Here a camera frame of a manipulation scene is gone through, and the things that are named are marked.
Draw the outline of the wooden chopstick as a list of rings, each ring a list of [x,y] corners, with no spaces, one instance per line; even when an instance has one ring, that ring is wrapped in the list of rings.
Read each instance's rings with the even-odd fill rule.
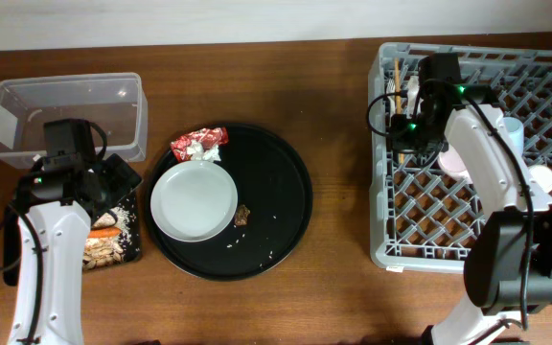
[[[401,114],[402,113],[402,100],[401,96],[398,95],[399,92],[401,92],[401,85],[400,85],[400,61],[398,57],[394,58],[394,86],[395,91],[397,95],[395,98],[395,105],[396,110],[394,114]],[[404,163],[405,155],[404,153],[399,153],[398,155],[398,163],[402,164]]]

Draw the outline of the white plastic fork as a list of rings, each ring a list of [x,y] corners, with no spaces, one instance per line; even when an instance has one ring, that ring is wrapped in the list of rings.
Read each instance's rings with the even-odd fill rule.
[[[387,97],[389,102],[389,115],[392,116],[396,113],[396,100],[395,100],[395,80],[390,79],[386,85],[386,92],[389,94]]]

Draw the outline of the orange carrot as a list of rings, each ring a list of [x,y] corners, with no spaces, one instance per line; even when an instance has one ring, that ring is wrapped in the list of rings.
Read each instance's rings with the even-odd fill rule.
[[[116,237],[121,233],[121,230],[118,227],[106,227],[102,229],[93,229],[89,232],[89,239],[99,239],[99,238],[112,238]]]

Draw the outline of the rice and peanut leftovers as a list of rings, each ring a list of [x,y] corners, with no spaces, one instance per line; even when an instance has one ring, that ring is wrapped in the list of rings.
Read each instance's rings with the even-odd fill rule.
[[[87,238],[85,241],[82,256],[83,271],[122,265],[136,260],[140,255],[136,215],[123,206],[117,206],[98,218],[91,230],[112,226],[121,230],[118,236]]]

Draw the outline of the pink bowl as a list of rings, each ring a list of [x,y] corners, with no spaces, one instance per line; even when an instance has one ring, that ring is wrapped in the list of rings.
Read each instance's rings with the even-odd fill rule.
[[[446,151],[439,153],[438,165],[450,178],[472,184],[471,176],[454,146],[449,145]]]

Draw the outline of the light blue cup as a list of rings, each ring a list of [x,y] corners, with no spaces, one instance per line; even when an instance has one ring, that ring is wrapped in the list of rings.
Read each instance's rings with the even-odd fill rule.
[[[504,117],[504,125],[519,155],[524,151],[524,126],[523,123],[514,117]]]

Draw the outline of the grey dinner plate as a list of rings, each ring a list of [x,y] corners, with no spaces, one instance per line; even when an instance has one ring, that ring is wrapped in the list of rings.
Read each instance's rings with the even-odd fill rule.
[[[149,208],[157,227],[168,237],[204,242],[228,226],[237,206],[237,187],[225,169],[208,161],[187,161],[158,178]]]

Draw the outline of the red snack wrapper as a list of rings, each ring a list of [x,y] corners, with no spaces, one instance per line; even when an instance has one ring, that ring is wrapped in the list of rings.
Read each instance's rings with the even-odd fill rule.
[[[193,141],[201,143],[205,149],[208,149],[214,144],[226,145],[229,142],[229,136],[225,127],[202,128],[180,136],[170,143],[171,151],[178,162],[192,161],[186,154],[186,148]]]

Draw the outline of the white cup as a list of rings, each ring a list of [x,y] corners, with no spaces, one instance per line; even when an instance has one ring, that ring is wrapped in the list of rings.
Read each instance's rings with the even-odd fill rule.
[[[544,165],[533,165],[529,172],[539,186],[546,192],[552,192],[552,170]]]

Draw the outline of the brown food scrap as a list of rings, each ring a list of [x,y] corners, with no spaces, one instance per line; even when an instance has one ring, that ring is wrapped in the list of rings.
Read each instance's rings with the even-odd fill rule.
[[[250,214],[251,211],[244,204],[241,204],[234,215],[234,224],[236,226],[245,226],[248,223]]]

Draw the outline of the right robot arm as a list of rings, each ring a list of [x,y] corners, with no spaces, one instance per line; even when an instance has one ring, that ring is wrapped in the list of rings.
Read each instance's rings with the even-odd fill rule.
[[[398,116],[398,150],[455,149],[480,198],[486,223],[464,262],[465,294],[424,344],[489,344],[504,330],[529,327],[552,305],[552,196],[517,151],[487,84],[464,83],[455,53],[434,53],[418,67],[410,116]]]

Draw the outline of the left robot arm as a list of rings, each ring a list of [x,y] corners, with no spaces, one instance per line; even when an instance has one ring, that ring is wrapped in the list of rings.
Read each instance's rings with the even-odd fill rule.
[[[119,155],[96,149],[95,123],[44,125],[46,154],[17,183],[9,205],[20,235],[10,344],[81,344],[81,276],[92,225],[141,184]]]

